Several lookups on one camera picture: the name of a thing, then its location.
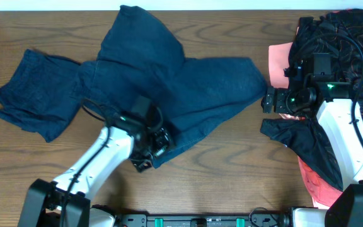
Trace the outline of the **dark blue denim shorts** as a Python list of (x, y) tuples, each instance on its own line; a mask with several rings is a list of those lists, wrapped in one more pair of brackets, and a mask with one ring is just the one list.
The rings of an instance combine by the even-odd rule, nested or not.
[(157, 105), (176, 146), (153, 159), (160, 167), (208, 136), (219, 124), (260, 99), (264, 77), (249, 58), (187, 58), (156, 17), (121, 6), (97, 58), (81, 64), (73, 95), (112, 114), (144, 96)]

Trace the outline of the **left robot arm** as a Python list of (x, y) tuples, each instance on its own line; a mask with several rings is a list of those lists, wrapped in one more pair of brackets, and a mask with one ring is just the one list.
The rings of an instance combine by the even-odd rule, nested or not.
[(72, 167), (51, 182), (30, 185), (19, 226), (114, 226), (114, 215), (91, 207), (106, 179), (126, 160), (142, 172), (175, 145), (160, 109), (144, 96), (131, 111), (103, 120), (98, 138)]

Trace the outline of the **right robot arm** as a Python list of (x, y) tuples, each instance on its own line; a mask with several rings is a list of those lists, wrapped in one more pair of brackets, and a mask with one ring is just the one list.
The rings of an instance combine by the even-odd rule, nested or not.
[(295, 207), (277, 226), (363, 226), (363, 120), (349, 98), (350, 84), (335, 80), (328, 54), (290, 66), (269, 57), (271, 85), (262, 101), (261, 132), (296, 152), (312, 208)]

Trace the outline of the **black patterned orange-line garment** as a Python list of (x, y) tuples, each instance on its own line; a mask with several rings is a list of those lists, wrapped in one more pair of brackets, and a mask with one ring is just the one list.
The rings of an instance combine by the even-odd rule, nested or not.
[[(363, 77), (363, 9), (328, 13), (319, 20), (302, 17), (288, 54), (286, 70), (292, 71), (301, 57), (328, 53), (340, 82), (358, 88)], [(359, 97), (363, 118), (363, 90)], [(326, 134), (315, 120), (265, 119), (261, 133), (291, 148), (327, 185), (342, 190), (342, 178)]]

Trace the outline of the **coral red garment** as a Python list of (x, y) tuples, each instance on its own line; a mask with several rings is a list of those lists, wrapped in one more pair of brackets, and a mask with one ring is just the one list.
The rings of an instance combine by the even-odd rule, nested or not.
[[(268, 71), (271, 85), (276, 88), (288, 88), (289, 79), (284, 76), (284, 69), (289, 67), (289, 51), (292, 42), (271, 45), (268, 48)], [(309, 192), (313, 206), (328, 209), (342, 194), (342, 191), (329, 185), (313, 171), (300, 157), (298, 158), (302, 180)]]

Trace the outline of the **folded dark blue shorts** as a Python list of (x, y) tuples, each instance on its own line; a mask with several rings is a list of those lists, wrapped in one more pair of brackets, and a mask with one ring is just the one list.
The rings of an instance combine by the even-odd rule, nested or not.
[(25, 50), (9, 82), (0, 87), (0, 119), (53, 141), (80, 108), (81, 100), (72, 95), (80, 66), (66, 57)]

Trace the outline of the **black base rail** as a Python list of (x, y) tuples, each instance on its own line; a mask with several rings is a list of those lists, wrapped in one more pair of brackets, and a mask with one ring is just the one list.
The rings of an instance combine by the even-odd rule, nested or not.
[(116, 214), (103, 207), (90, 209), (90, 226), (107, 227), (290, 227), (293, 225), (290, 214), (256, 208), (248, 214), (220, 215), (172, 215), (172, 214)]

